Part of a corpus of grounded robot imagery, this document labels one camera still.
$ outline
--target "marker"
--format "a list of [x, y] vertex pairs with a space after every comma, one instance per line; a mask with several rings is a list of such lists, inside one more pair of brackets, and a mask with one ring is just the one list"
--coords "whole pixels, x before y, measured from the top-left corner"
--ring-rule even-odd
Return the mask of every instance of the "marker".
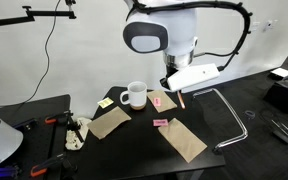
[[177, 96], [178, 96], [178, 99], [180, 100], [182, 109], [185, 109], [185, 104], [184, 104], [184, 101], [183, 101], [183, 98], [182, 98], [182, 95], [181, 95], [180, 91], [177, 91]]

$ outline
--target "black box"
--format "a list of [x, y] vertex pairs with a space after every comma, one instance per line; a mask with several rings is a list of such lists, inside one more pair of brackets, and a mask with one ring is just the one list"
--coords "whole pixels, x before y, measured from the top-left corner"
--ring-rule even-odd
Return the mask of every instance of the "black box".
[[264, 100], [288, 113], [288, 81], [275, 82], [264, 97]]

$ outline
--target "mug handle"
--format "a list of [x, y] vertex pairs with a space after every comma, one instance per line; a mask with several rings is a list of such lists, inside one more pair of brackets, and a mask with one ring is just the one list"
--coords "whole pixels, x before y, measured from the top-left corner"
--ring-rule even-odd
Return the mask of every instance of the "mug handle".
[[123, 104], [123, 105], [126, 105], [126, 104], [129, 104], [130, 103], [130, 100], [128, 99], [128, 100], [126, 100], [126, 101], [123, 101], [123, 96], [125, 96], [126, 94], [128, 94], [128, 91], [124, 91], [124, 92], [122, 92], [121, 93], [121, 95], [120, 95], [120, 101], [121, 101], [121, 103]]

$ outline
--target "white wall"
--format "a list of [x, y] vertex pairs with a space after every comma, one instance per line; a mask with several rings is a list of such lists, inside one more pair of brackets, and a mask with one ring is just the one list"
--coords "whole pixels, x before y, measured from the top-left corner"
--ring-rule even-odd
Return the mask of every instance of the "white wall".
[[[254, 13], [259, 30], [248, 36], [240, 55], [215, 80], [188, 88], [199, 89], [220, 82], [258, 73], [280, 66], [288, 55], [288, 1], [249, 0], [245, 7]], [[57, 0], [0, 0], [0, 18], [25, 16], [23, 5], [33, 10], [53, 10]], [[64, 0], [59, 10], [67, 10]], [[127, 7], [122, 0], [79, 1], [73, 6], [77, 19], [58, 18], [49, 43], [51, 67], [34, 99], [62, 94], [72, 97], [71, 109], [77, 116], [92, 117], [96, 102], [112, 86], [126, 86], [141, 80], [151, 89], [160, 89], [165, 76], [162, 53], [136, 54], [122, 39]], [[240, 37], [243, 19], [228, 10], [199, 9], [199, 44], [196, 53], [231, 51]], [[276, 27], [263, 33], [267, 20], [278, 20]], [[0, 27], [0, 104], [26, 100], [34, 92], [46, 69], [44, 43], [52, 18]], [[227, 58], [204, 56], [194, 64], [216, 62]]]

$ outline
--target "wall outlet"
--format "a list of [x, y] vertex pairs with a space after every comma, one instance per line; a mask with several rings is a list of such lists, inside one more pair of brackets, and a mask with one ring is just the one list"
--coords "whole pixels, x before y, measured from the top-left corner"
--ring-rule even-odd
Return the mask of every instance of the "wall outlet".
[[264, 32], [274, 29], [278, 20], [268, 20], [267, 23], [265, 24], [265, 27], [263, 29]]

